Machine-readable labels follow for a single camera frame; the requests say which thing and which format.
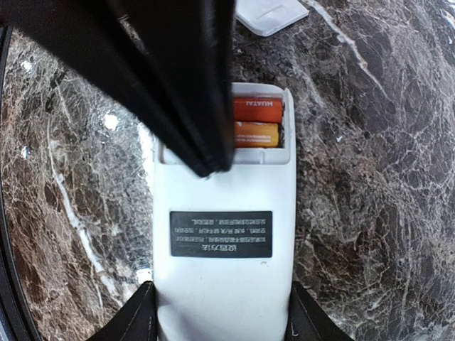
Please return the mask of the white battery cover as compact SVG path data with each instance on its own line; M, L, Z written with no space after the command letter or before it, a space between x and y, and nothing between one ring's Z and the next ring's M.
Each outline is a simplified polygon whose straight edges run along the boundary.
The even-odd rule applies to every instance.
M297 0L237 0L235 14L255 35L268 37L306 18L309 10Z

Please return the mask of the orange AA battery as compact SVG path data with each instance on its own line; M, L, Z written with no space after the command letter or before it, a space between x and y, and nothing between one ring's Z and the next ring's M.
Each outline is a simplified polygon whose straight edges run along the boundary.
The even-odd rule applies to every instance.
M279 125L259 122L235 122L236 148L278 148Z
M234 98L234 115L237 121L281 124L283 112L284 105L280 98Z

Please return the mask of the white remote control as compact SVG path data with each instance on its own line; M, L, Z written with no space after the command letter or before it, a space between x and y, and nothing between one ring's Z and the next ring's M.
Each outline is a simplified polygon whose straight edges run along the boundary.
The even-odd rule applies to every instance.
M232 168L197 176L155 143L153 282L160 340L283 340L296 226L291 92L240 83L236 95L277 98L278 148L239 148Z

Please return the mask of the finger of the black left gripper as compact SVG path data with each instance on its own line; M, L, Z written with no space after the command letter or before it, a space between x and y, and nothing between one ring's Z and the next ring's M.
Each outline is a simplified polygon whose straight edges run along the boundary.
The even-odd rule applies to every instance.
M2 1L19 28L144 123L196 175L232 167L234 1Z

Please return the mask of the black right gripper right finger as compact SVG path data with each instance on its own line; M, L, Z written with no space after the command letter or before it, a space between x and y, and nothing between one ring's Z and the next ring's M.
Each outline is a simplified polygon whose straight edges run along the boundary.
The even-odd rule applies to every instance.
M342 331L300 283L293 283L289 299L286 341L353 341Z

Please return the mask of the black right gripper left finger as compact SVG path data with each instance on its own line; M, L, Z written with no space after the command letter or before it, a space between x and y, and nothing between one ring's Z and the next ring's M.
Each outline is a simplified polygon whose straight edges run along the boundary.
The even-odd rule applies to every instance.
M94 341L156 340L156 297L152 281L146 281L114 317L94 334Z

